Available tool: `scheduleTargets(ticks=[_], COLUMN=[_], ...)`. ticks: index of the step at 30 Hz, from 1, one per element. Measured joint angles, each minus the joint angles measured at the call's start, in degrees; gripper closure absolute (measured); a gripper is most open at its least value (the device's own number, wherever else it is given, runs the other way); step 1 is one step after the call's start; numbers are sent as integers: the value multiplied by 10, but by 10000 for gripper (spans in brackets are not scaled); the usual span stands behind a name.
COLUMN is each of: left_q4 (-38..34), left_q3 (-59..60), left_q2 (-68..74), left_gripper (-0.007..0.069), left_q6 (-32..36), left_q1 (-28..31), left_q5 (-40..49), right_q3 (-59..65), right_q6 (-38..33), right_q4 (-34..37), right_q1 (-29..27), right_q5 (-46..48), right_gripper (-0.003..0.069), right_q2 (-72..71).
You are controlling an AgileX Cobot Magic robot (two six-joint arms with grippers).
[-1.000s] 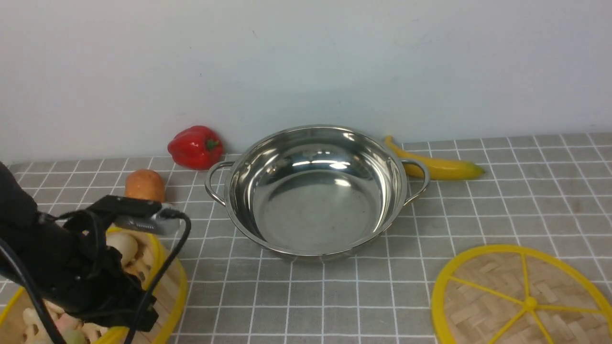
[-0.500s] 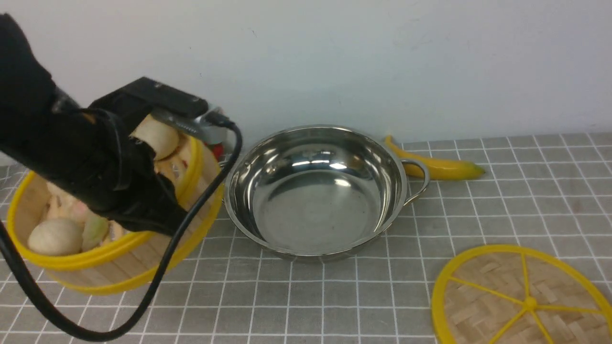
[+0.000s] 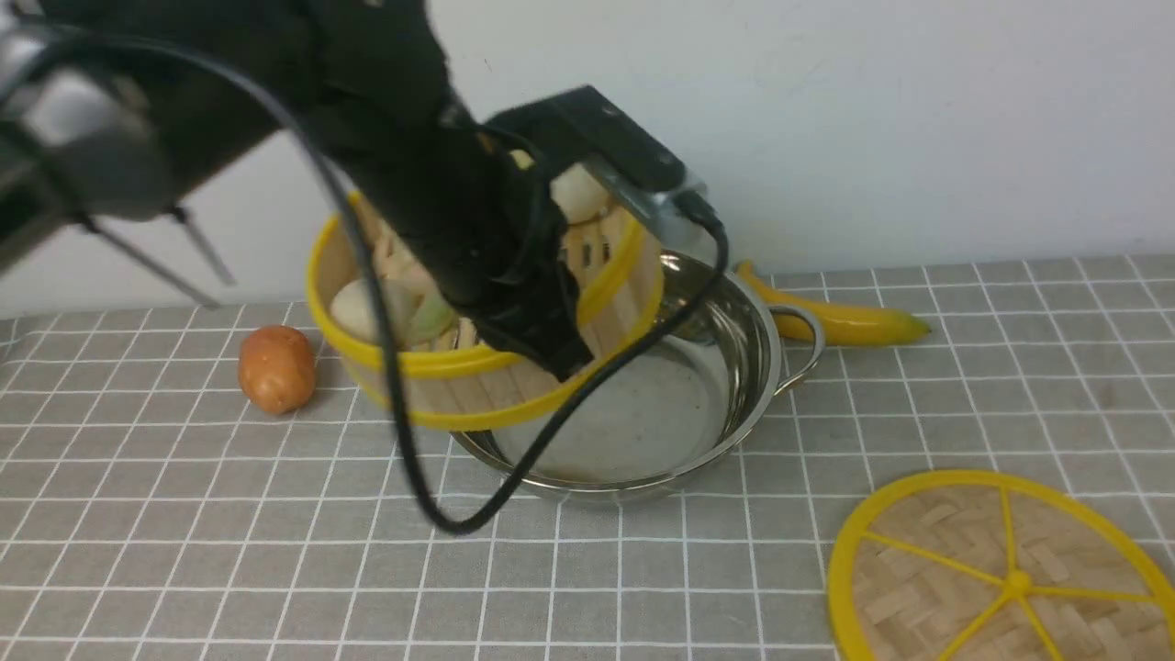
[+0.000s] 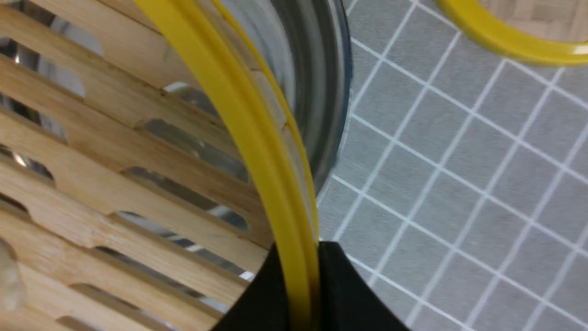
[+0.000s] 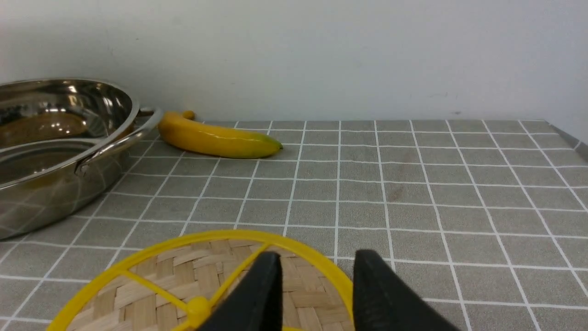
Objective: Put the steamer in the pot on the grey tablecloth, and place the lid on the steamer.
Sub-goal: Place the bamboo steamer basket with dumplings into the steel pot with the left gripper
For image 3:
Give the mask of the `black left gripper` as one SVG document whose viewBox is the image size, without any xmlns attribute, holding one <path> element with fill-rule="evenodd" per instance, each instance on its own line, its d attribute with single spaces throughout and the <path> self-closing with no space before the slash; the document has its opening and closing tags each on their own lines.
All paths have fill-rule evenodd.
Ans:
<svg viewBox="0 0 1175 661">
<path fill-rule="evenodd" d="M 330 156 L 491 348 L 559 382 L 591 364 L 557 247 L 533 244 L 525 176 L 461 102 L 419 113 L 340 102 Z"/>
</svg>

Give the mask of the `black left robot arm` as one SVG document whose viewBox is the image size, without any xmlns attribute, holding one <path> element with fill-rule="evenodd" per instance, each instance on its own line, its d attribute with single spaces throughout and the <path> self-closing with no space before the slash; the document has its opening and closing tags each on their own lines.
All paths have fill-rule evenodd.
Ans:
<svg viewBox="0 0 1175 661">
<path fill-rule="evenodd" d="M 495 350 L 590 364 L 565 222 L 466 112 L 424 1 L 5 1 L 4 269 L 95 215 L 152 220 L 282 128 L 260 85 Z"/>
</svg>

